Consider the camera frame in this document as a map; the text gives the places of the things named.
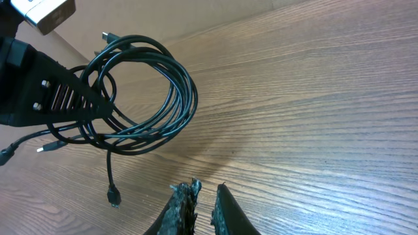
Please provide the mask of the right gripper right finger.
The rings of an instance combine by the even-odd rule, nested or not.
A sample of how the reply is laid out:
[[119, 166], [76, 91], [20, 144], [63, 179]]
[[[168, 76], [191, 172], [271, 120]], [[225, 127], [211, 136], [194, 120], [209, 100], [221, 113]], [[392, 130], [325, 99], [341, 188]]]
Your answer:
[[224, 183], [217, 187], [211, 225], [216, 235], [261, 235]]

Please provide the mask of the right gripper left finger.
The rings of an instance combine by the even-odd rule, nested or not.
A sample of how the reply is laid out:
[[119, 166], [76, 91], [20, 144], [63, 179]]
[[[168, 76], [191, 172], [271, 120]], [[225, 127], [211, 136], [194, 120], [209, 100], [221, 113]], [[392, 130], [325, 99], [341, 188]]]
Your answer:
[[172, 196], [144, 235], [194, 235], [201, 181], [192, 178], [191, 183], [183, 182], [170, 188]]

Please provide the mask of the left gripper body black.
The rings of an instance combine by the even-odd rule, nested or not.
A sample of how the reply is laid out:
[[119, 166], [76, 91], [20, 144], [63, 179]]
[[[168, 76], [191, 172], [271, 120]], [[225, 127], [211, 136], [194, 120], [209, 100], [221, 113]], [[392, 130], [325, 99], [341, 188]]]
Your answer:
[[16, 39], [23, 16], [11, 5], [1, 1], [1, 113], [24, 114], [24, 82], [36, 50]]

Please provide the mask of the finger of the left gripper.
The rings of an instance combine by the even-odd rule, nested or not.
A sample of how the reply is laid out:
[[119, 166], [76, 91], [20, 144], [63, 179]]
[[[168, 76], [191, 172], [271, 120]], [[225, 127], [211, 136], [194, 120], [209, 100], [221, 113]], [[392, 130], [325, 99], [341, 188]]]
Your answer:
[[76, 75], [42, 52], [36, 52], [25, 74], [24, 114], [2, 114], [1, 124], [27, 127], [69, 121], [103, 119], [113, 104]]

